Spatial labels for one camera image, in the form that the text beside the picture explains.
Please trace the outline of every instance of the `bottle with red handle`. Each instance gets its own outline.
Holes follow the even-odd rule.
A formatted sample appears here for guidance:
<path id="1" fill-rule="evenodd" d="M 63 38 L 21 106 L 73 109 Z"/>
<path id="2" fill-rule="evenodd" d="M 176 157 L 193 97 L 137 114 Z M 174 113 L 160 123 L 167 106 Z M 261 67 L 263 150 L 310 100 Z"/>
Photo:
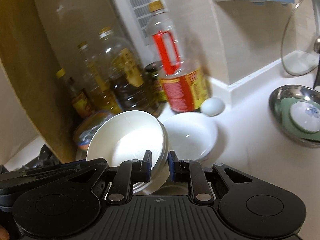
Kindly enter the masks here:
<path id="1" fill-rule="evenodd" d="M 171 109 L 177 113 L 198 110 L 208 98 L 202 68 L 196 58 L 185 57 L 169 13 L 161 1 L 149 4 L 152 13 L 147 33 L 162 60 L 159 71 L 162 87 Z"/>

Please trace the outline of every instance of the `metal bowl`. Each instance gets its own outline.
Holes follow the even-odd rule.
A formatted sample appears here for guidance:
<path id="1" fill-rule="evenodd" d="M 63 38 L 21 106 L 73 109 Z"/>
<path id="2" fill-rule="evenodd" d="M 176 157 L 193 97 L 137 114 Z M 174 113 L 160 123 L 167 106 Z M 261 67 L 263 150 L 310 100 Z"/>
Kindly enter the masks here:
<path id="1" fill-rule="evenodd" d="M 284 98 L 303 99 L 320 104 L 320 93 L 305 86 L 286 85 L 274 90 L 269 98 L 269 107 L 276 124 L 289 138 L 307 147 L 320 147 L 320 142 L 297 137 L 282 125 L 281 100 Z"/>

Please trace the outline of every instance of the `egg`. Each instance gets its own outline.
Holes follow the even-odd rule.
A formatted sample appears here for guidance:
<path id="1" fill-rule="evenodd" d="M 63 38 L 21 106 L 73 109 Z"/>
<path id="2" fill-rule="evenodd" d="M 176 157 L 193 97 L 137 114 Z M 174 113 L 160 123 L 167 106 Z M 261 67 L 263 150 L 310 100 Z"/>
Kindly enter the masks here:
<path id="1" fill-rule="evenodd" d="M 225 104 L 220 98 L 208 98 L 201 105 L 201 112 L 207 116 L 221 114 L 225 109 Z"/>

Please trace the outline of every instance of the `wooden board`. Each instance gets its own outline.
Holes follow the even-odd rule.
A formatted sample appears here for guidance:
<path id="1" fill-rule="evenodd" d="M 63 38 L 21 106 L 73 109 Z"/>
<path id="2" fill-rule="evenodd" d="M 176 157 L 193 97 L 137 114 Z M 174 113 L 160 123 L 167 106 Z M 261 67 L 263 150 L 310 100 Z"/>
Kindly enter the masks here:
<path id="1" fill-rule="evenodd" d="M 60 69 L 33 0 L 0 0 L 0 59 L 31 122 L 63 162 L 75 160 L 79 122 L 54 74 Z"/>

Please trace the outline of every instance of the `red handle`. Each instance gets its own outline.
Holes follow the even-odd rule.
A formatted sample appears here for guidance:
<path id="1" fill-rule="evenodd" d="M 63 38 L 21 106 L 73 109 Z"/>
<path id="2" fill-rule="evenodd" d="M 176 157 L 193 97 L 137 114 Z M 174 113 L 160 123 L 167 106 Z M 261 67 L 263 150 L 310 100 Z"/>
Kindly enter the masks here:
<path id="1" fill-rule="evenodd" d="M 167 53 L 165 44 L 164 44 L 164 40 L 162 38 L 162 36 L 168 33 L 169 37 L 170 37 L 170 41 L 172 42 L 172 46 L 174 49 L 174 53 L 176 56 L 176 64 L 175 65 L 171 65 L 170 59 L 169 59 L 169 55 Z M 172 75 L 179 67 L 180 67 L 180 56 L 179 56 L 179 52 L 178 52 L 178 48 L 176 46 L 176 44 L 174 44 L 174 40 L 173 40 L 173 35 L 170 31 L 160 31 L 157 34 L 153 35 L 153 39 L 157 45 L 159 54 L 161 56 L 162 59 L 162 63 L 164 66 L 164 70 L 166 71 L 166 73 L 168 75 Z"/>

